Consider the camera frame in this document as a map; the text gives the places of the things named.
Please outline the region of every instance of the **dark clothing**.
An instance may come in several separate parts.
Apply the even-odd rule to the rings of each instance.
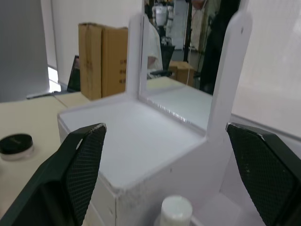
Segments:
[[[214,91],[227,26],[232,16],[237,12],[239,3],[240,0],[222,0],[220,10],[211,26],[200,75],[200,90],[209,94],[213,94]]]

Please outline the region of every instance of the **cardboard box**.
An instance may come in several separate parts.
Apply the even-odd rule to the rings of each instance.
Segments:
[[[80,89],[90,100],[126,90],[127,28],[79,24]]]
[[[175,72],[176,74],[175,77],[177,81],[186,85],[188,79],[187,85],[194,87],[193,76],[195,70],[190,64],[183,61],[170,61],[169,70]]]

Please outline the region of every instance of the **mirror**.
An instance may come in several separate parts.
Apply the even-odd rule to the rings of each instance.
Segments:
[[[239,2],[144,0],[149,34],[141,96],[206,131],[224,36]]]

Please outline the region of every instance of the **white cardboard structure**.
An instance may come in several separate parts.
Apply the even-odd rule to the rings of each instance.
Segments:
[[[144,28],[144,16],[134,16],[129,26],[126,92],[58,115],[62,142],[80,127],[107,124],[87,222],[150,226],[163,199],[179,194],[193,204],[194,225],[264,226],[244,190],[225,131],[251,34],[251,16],[242,10],[229,23],[208,126],[199,128],[142,95]]]

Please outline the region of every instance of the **beige table surface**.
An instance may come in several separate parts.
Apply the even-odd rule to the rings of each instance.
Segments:
[[[57,114],[88,103],[80,93],[0,104],[0,139],[14,133],[32,136],[34,154],[20,161],[0,159],[0,218],[36,169],[60,146]]]

